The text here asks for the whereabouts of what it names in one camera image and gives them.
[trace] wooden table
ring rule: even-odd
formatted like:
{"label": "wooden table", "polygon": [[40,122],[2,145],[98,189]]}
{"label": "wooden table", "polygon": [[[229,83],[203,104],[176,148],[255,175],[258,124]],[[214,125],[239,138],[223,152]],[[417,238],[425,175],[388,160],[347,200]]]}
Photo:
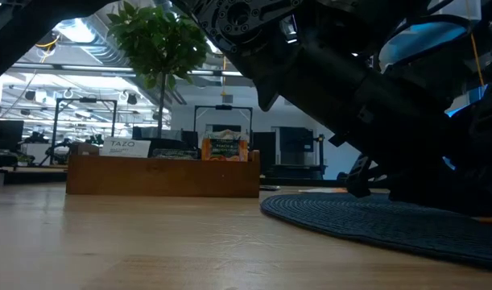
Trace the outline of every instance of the wooden table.
{"label": "wooden table", "polygon": [[0,289],[492,289],[491,272],[303,230],[257,199],[64,191],[0,192]]}

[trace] wooden box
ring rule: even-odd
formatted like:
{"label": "wooden box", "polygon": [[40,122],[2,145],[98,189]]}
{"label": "wooden box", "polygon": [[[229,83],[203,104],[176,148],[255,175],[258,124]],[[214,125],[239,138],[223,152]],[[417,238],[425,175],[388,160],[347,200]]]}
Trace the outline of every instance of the wooden box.
{"label": "wooden box", "polygon": [[260,164],[71,155],[67,194],[159,197],[257,197]]}

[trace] green leaves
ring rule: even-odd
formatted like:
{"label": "green leaves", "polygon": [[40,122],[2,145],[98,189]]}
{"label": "green leaves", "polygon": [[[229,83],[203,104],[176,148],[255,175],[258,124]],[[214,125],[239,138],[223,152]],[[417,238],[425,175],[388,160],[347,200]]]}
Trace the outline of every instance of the green leaves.
{"label": "green leaves", "polygon": [[108,17],[108,35],[114,36],[148,89],[160,85],[161,73],[167,75],[166,85],[171,89],[176,85],[174,76],[192,83],[188,72],[206,60],[205,34],[186,16],[177,19],[161,6],[135,8],[124,2],[118,14]]}
{"label": "green leaves", "polygon": [[170,22],[170,23],[175,23],[176,22],[176,17],[174,16],[173,13],[171,12],[167,12],[165,14],[165,16],[167,17],[167,20]]}
{"label": "green leaves", "polygon": [[146,86],[146,89],[153,89],[156,86],[156,77],[149,75],[146,76],[144,80],[144,85]]}
{"label": "green leaves", "polygon": [[124,11],[130,16],[134,15],[134,13],[136,12],[133,5],[131,5],[127,1],[124,1]]}
{"label": "green leaves", "polygon": [[107,16],[110,19],[110,21],[112,22],[112,24],[123,23],[123,21],[121,20],[121,18],[118,15],[115,15],[115,14],[107,14]]}
{"label": "green leaves", "polygon": [[167,86],[169,89],[174,89],[174,86],[176,86],[176,79],[171,74],[167,76]]}

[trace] orange wire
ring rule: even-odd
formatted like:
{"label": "orange wire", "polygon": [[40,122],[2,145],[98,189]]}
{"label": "orange wire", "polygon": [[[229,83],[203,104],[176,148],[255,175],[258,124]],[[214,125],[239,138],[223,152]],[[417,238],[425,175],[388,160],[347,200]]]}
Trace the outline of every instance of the orange wire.
{"label": "orange wire", "polygon": [[47,44],[35,44],[35,46],[36,46],[36,47],[38,47],[38,48],[46,48],[46,47],[51,46],[51,45],[55,44],[56,42],[58,42],[58,39],[59,39],[59,38],[60,38],[60,37],[58,36],[58,37],[56,37],[56,39],[54,39],[54,40],[53,40],[52,42],[50,42],[50,43],[47,43]]}
{"label": "orange wire", "polygon": [[45,52],[45,55],[42,57],[42,60],[40,61],[40,63],[42,64],[46,58],[49,57],[49,52],[51,51],[51,47],[52,45],[50,45],[48,48],[47,48],[47,51]]}
{"label": "orange wire", "polygon": [[[471,11],[469,10],[469,2],[468,0],[465,0],[465,9],[468,15],[468,20],[471,22]],[[484,76],[482,75],[482,66],[480,65],[480,60],[478,59],[478,50],[477,50],[477,42],[474,38],[474,34],[471,31],[471,43],[473,44],[473,52],[474,52],[474,59],[477,63],[477,70],[478,70],[478,77],[480,78],[480,85],[482,87],[486,86],[486,83],[484,82]]]}

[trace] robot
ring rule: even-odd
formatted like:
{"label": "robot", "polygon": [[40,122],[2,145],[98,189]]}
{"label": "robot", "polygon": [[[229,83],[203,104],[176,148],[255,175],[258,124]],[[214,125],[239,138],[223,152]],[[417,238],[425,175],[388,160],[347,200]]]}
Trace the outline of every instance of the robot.
{"label": "robot", "polygon": [[[362,153],[343,176],[350,193],[367,196],[369,180],[386,176],[393,201],[492,216],[492,0],[481,1],[477,22],[435,14],[452,1],[173,3],[254,81],[262,110],[281,95],[334,132],[329,142],[348,142]],[[22,2],[0,28],[0,74],[61,19],[111,1]],[[32,33],[19,31],[31,21]],[[379,52],[389,39],[413,24],[437,22],[466,32],[382,72]],[[451,118],[444,113],[455,97],[481,85],[488,85],[482,100]]]}

